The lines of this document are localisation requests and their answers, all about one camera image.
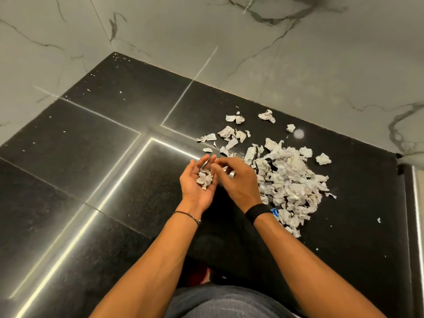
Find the person's right arm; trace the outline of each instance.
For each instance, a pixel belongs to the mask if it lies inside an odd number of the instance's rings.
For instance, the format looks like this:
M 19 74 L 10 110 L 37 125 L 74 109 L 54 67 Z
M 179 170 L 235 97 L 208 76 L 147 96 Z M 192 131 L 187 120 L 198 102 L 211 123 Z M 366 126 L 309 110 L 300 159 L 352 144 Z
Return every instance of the person's right arm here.
M 235 171 L 234 179 L 230 179 L 222 169 L 227 165 Z M 243 213 L 262 203 L 256 173 L 240 158 L 216 159 L 212 167 Z M 261 214 L 256 218 L 254 226 L 308 317 L 385 317 L 360 292 L 284 229 L 273 214 Z

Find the forearm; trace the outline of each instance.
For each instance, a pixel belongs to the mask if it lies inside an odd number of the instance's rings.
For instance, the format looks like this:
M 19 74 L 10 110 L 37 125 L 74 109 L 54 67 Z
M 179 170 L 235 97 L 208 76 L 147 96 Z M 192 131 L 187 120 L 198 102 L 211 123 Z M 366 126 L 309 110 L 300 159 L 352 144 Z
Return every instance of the forearm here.
M 174 213 L 150 248 L 109 291 L 91 317 L 163 316 L 197 227 L 187 215 Z
M 272 214 L 258 216 L 254 226 L 309 317 L 384 317 L 361 293 L 285 230 Z

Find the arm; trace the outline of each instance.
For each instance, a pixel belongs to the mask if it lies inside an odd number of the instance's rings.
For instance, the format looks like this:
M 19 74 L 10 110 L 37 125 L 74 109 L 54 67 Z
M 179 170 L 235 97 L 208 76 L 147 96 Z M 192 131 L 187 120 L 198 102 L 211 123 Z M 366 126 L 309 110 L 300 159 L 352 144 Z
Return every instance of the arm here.
M 180 177 L 183 199 L 176 210 L 198 220 L 212 202 L 218 182 L 214 177 L 206 191 L 196 183 L 199 168 L 208 158 L 206 155 L 197 163 L 192 160 Z M 162 317 L 177 286 L 197 227 L 189 216 L 174 213 L 153 244 L 106 294 L 90 318 Z
M 221 168 L 224 165 L 236 172 L 233 180 Z M 243 213 L 262 203 L 255 171 L 241 159 L 220 158 L 212 167 Z M 271 213 L 258 216 L 254 226 L 308 317 L 384 318 L 370 301 L 294 238 Z

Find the person's left arm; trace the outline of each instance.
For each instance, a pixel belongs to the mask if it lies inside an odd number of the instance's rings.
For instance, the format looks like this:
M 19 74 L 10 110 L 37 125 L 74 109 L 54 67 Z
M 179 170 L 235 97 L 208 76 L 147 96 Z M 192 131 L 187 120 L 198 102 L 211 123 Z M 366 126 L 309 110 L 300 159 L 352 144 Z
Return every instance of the person's left arm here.
M 197 173 L 208 158 L 209 155 L 205 155 L 197 163 L 191 160 L 180 177 L 183 197 L 176 210 L 198 220 L 212 202 L 218 183 L 217 176 L 206 190 L 196 183 Z M 213 155 L 205 169 L 210 169 L 215 159 Z M 174 213 L 149 249 L 106 294 L 90 318 L 162 317 L 197 228 L 197 223 L 188 215 Z

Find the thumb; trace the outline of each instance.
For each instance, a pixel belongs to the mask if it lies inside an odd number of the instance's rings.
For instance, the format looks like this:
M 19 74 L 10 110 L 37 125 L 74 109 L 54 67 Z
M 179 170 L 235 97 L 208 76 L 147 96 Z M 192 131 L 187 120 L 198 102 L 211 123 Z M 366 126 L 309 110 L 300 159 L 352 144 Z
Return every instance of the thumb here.
M 227 173 L 225 173 L 222 167 L 218 164 L 212 164 L 211 167 L 214 169 L 215 174 L 218 175 L 218 178 L 225 189 L 230 188 L 230 186 L 233 184 L 232 180 L 228 177 Z

